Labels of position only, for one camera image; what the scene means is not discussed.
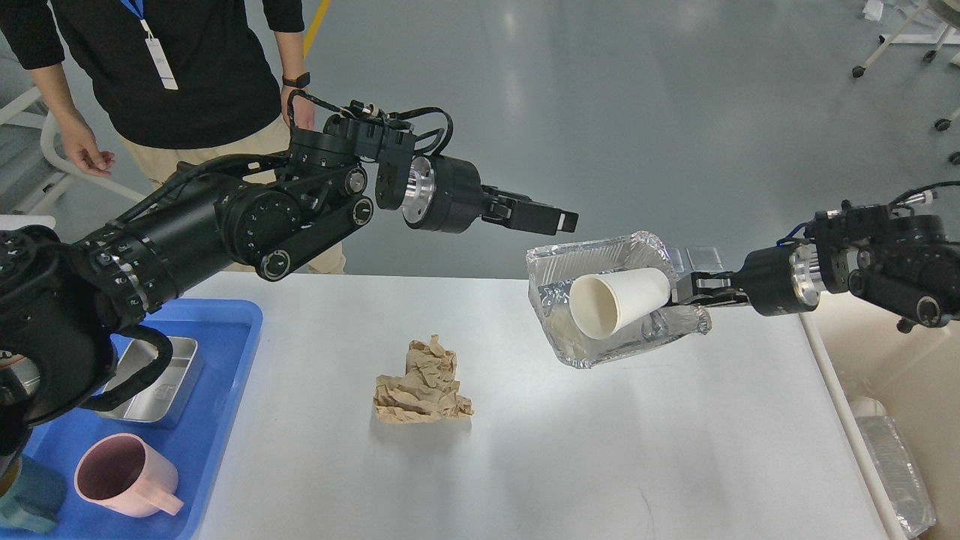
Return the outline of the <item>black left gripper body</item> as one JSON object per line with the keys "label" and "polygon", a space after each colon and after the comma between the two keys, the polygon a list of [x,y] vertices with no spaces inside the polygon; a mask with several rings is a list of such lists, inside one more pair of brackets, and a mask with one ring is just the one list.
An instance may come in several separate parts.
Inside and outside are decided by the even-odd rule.
{"label": "black left gripper body", "polygon": [[408,228],[455,235],[489,209],[476,165],[446,156],[382,161],[375,199],[381,209],[401,212]]}

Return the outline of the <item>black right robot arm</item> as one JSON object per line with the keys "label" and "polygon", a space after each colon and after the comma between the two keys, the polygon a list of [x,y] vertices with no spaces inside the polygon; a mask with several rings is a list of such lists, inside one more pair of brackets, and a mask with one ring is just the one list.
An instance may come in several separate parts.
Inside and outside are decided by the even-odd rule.
{"label": "black right robot arm", "polygon": [[916,212],[940,181],[888,204],[819,211],[770,248],[748,254],[736,272],[692,272],[669,305],[751,305],[764,316],[816,310],[820,294],[850,293],[898,316],[897,329],[942,328],[959,318],[959,248],[942,219]]}

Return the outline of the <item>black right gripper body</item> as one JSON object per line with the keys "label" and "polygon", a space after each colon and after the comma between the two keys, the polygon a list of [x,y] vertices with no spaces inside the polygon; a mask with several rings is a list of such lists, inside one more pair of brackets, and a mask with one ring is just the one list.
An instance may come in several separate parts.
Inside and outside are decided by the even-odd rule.
{"label": "black right gripper body", "polygon": [[764,316],[816,310],[826,290],[818,253],[809,244],[782,244],[749,253],[735,273],[735,287]]}

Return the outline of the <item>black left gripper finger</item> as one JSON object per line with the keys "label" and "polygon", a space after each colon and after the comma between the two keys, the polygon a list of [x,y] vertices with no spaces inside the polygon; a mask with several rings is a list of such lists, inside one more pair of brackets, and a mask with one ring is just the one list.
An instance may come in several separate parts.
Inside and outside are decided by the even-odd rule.
{"label": "black left gripper finger", "polygon": [[481,184],[480,188],[487,199],[488,209],[486,212],[514,212],[515,209],[520,209],[522,212],[524,209],[527,209],[527,211],[529,209],[555,209],[555,206],[535,201],[527,195],[503,190],[493,185]]}
{"label": "black left gripper finger", "polygon": [[555,236],[575,232],[579,214],[530,199],[494,199],[480,218],[510,230]]}

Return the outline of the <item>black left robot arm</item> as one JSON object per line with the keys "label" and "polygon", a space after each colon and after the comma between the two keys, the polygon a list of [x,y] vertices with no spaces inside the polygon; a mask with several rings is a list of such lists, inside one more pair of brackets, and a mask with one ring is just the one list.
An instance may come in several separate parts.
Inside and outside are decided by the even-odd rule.
{"label": "black left robot arm", "polygon": [[322,130],[290,125],[290,145],[181,163],[161,188],[103,228],[65,243],[48,226],[2,232],[2,469],[37,426],[75,408],[113,410],[170,365],[173,345],[143,325],[230,266],[279,281],[366,226],[401,211],[414,230],[462,233],[474,220],[537,235],[572,233],[573,211],[482,184],[445,155],[453,122],[425,134],[435,106],[330,110]]}

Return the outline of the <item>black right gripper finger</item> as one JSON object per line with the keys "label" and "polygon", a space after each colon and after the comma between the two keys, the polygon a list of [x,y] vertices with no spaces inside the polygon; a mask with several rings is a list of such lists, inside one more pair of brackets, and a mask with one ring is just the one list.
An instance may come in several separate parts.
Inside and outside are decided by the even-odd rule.
{"label": "black right gripper finger", "polygon": [[735,272],[690,272],[674,284],[669,305],[733,307],[750,305],[746,292],[734,283]]}

